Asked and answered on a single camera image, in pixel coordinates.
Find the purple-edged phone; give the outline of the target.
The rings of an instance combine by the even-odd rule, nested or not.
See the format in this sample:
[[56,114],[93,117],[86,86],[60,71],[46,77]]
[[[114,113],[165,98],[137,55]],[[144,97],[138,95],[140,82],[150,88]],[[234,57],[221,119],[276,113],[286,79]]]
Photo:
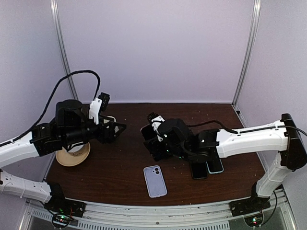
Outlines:
[[141,134],[144,138],[144,141],[149,141],[157,137],[157,134],[154,132],[153,127],[150,124],[141,128]]

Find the beige saucer plate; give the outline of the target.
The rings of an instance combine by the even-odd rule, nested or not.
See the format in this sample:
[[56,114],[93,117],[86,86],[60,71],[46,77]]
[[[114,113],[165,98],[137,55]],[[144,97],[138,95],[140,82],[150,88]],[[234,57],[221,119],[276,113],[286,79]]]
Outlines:
[[91,150],[90,143],[86,143],[82,146],[74,147],[72,150],[67,152],[64,148],[56,152],[57,162],[65,167],[73,167],[81,164],[86,160]]

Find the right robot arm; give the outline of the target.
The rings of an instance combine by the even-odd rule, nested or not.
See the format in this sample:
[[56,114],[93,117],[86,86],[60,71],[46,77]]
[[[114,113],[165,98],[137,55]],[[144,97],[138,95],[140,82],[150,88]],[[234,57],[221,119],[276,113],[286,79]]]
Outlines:
[[290,114],[273,123],[242,129],[226,128],[203,130],[194,134],[193,125],[182,119],[164,119],[151,113],[148,125],[141,128],[144,145],[155,161],[177,157],[190,164],[204,163],[209,173],[219,173],[221,159],[234,155],[277,151],[272,165],[252,187],[251,197],[245,199],[249,211],[257,211],[267,202],[274,190],[287,175],[304,167],[307,151],[301,135],[305,132],[296,127]]

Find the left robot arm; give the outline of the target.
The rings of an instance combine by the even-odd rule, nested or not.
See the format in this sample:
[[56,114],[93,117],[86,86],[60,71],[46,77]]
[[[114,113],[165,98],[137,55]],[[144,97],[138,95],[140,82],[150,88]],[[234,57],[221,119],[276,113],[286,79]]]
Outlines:
[[[107,103],[95,98],[90,104],[89,115],[82,112],[82,103],[65,100],[56,104],[56,115],[49,123],[34,125],[21,138],[11,139],[0,145],[0,166],[4,167],[28,158],[43,157],[58,150],[67,151],[88,143],[112,143],[126,129],[115,118],[100,115]],[[58,183],[36,182],[0,172],[1,193],[20,198],[26,197],[50,203],[59,213],[69,209],[69,202]]]

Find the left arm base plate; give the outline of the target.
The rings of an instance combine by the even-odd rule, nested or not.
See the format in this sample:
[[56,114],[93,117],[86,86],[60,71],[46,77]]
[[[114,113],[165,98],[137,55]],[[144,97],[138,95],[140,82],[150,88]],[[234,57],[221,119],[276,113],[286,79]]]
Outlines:
[[50,211],[80,218],[83,217],[86,208],[84,202],[53,197],[44,205]]

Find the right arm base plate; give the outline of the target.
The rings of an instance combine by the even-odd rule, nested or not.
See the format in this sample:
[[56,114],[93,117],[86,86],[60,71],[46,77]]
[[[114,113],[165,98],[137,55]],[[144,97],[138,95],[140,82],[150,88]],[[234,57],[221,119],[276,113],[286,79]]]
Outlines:
[[271,207],[268,198],[250,197],[229,203],[233,217],[262,211]]

